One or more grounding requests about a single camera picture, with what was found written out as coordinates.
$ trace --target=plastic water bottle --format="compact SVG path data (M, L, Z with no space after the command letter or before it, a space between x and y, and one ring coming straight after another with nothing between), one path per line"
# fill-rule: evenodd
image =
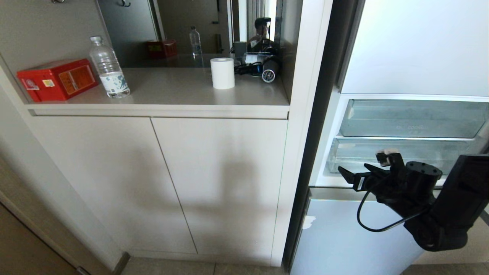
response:
M104 85L107 95L111 98L122 98L131 93L126 78L117 61L114 50L104 45L102 37L92 36L90 57Z
M190 27L190 44L192 44L192 53L194 56L202 54L202 48L200 47L200 34L195 29L195 26Z

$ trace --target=countertop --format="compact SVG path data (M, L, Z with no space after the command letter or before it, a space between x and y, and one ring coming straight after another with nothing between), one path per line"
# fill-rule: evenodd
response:
M99 84L67 101L26 104L29 110L193 110L288 112L289 100L281 79L265 83L258 77L236 75L236 86L212 87L210 68L123 69L131 95L107 97Z

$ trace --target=black cable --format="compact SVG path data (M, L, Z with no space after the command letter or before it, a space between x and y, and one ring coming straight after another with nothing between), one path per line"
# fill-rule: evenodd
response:
M236 74L251 74L252 76L260 76L260 66L261 62L255 62L253 64L241 64L234 67L234 73Z
M356 221L358 221L358 224L360 224L360 226L362 226L363 228L367 229L368 231L371 231L371 232L384 232L384 231L387 231L393 227L396 227L400 224L402 224L403 222L405 221L408 221L412 218L415 218L415 217L418 217L419 215L423 214L425 212L425 210L423 211L420 211L416 214L413 214L411 216L408 216L406 218L403 218L401 220L398 220L397 222L391 224L391 225L388 225L386 227L383 227L383 228L380 228L380 229L372 229L370 227L367 227L366 225L364 225L361 221L360 221L360 212L362 210L362 206L363 206L363 203L365 202L365 200L367 199L368 195L372 192L372 189L374 189L375 187L379 186L381 183L383 183L385 180L387 179L386 178L383 178L380 182L376 183L374 186L372 186L371 188L369 188L367 190L367 193L365 193L365 196L363 196L363 199L362 199L362 202L360 203L360 206L358 207L358 210L356 211Z

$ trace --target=cabinet door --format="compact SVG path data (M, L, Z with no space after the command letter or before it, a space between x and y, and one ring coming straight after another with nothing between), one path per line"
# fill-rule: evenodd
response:
M269 262L287 121L152 121L198 253Z
M196 252L149 118L34 119L41 144L122 250Z

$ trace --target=toilet paper roll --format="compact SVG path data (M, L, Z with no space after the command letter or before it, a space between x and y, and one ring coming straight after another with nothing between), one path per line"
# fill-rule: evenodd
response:
M234 59L221 57L211 59L212 86L216 89L234 87Z

